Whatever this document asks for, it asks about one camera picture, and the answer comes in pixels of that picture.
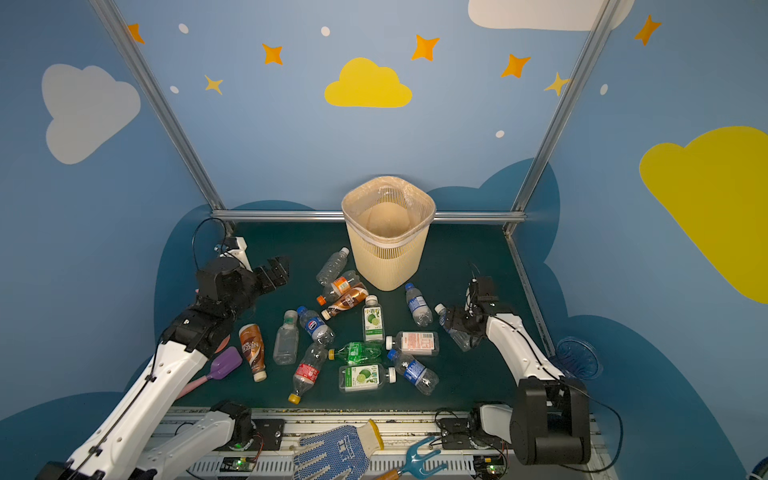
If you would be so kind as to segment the small blue cap bottle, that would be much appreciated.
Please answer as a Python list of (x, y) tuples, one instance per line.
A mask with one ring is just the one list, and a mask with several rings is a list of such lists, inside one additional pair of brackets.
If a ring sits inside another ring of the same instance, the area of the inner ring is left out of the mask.
[(422, 292), (412, 283), (405, 284), (406, 303), (417, 326), (427, 327), (433, 321), (432, 312)]

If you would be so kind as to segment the brown label bottle white cap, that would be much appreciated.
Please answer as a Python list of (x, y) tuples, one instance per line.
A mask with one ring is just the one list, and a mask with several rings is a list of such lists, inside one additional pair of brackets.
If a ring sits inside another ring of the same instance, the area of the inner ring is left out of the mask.
[(261, 330), (256, 324), (244, 325), (239, 330), (241, 350), (248, 362), (253, 380), (262, 382), (267, 378), (265, 367), (265, 346)]

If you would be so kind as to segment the pink label white cap bottle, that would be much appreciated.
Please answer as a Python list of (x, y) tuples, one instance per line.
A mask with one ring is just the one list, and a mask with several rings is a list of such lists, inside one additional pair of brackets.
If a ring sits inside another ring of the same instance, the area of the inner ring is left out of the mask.
[(387, 350), (397, 350), (413, 356), (437, 356), (439, 338), (435, 332), (398, 332), (385, 337)]

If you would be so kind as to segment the blue pepsi bottle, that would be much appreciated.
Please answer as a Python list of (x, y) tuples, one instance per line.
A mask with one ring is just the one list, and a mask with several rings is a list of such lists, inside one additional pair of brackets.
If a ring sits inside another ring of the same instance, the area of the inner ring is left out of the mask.
[(320, 314), (305, 306), (300, 306), (297, 309), (297, 314), (299, 324), (310, 335), (314, 343), (328, 347), (334, 342), (335, 333)]

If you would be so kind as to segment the blue label water bottle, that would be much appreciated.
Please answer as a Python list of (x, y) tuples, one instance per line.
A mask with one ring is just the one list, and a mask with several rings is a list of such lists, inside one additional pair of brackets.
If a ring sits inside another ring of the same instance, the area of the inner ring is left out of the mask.
[(391, 349), (387, 358), (393, 363), (398, 374), (414, 385), (423, 395), (431, 395), (439, 383), (438, 375), (413, 355)]

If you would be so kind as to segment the clear bottle grey cap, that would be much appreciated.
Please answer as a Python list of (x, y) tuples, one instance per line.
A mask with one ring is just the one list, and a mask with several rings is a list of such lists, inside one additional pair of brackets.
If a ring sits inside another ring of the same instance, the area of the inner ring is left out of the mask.
[(296, 362), (298, 352), (298, 313), (287, 310), (279, 327), (273, 349), (273, 360), (279, 366), (292, 365)]

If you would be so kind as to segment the red label cola bottle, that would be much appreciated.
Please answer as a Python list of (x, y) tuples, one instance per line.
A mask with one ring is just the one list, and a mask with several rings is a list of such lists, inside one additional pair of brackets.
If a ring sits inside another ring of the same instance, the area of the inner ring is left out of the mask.
[(328, 358), (328, 350), (314, 342), (306, 350), (293, 375), (292, 391), (288, 401), (298, 405), (301, 399), (317, 382), (318, 376)]

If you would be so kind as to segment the green sprite bottle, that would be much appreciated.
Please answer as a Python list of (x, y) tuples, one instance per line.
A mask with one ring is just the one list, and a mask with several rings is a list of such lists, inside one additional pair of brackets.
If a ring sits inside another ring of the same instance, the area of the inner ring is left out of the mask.
[(344, 361), (347, 365), (358, 366), (375, 363), (384, 352), (381, 342), (350, 342), (339, 349), (328, 351), (328, 359)]

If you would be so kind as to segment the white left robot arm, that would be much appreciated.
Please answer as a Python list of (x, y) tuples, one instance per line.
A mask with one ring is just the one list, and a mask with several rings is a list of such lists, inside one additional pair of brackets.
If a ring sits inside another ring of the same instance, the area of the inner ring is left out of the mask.
[(289, 278), (286, 256), (252, 268), (232, 256), (209, 261), (196, 273), (195, 301), (162, 332), (145, 371), (123, 399), (67, 461), (45, 464), (38, 478), (174, 479), (220, 447), (250, 445), (250, 409), (224, 400), (161, 446), (145, 449), (183, 388), (229, 340), (235, 321)]

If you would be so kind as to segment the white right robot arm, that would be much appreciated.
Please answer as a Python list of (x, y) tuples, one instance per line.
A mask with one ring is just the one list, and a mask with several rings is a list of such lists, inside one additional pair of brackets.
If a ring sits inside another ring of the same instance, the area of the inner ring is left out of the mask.
[(447, 310), (450, 329), (488, 339), (517, 385), (511, 406), (481, 406), (480, 429), (508, 442), (523, 465), (585, 465), (591, 459), (590, 402), (536, 345), (522, 319), (499, 300), (491, 278), (469, 281), (463, 307)]

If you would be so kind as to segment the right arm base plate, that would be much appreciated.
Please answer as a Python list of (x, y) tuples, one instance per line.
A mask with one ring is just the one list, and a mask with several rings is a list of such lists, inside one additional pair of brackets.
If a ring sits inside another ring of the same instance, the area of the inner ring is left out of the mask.
[(440, 432), (440, 444), (444, 450), (474, 450), (477, 443), (473, 440), (468, 417), (445, 417), (436, 421)]

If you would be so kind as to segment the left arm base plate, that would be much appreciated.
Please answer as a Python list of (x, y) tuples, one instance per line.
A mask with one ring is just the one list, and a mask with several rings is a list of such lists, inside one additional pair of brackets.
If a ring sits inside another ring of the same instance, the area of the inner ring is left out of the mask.
[(277, 451), (280, 449), (285, 421), (282, 419), (237, 420), (225, 449), (231, 451)]

